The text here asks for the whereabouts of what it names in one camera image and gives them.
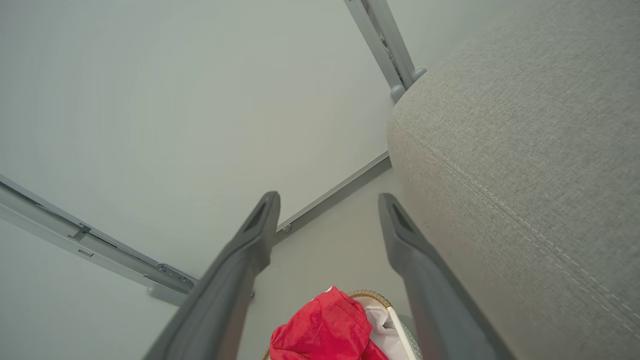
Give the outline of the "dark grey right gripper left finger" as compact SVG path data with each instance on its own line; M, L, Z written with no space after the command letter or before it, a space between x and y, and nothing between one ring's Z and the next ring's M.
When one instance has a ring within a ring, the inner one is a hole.
M270 264L281 196L268 191L147 351L147 360L235 360L256 277Z

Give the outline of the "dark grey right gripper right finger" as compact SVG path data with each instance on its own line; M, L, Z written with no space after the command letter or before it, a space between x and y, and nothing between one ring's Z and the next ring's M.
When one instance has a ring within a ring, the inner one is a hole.
M512 360L514 354L400 201L378 198L387 259L402 278L427 360Z

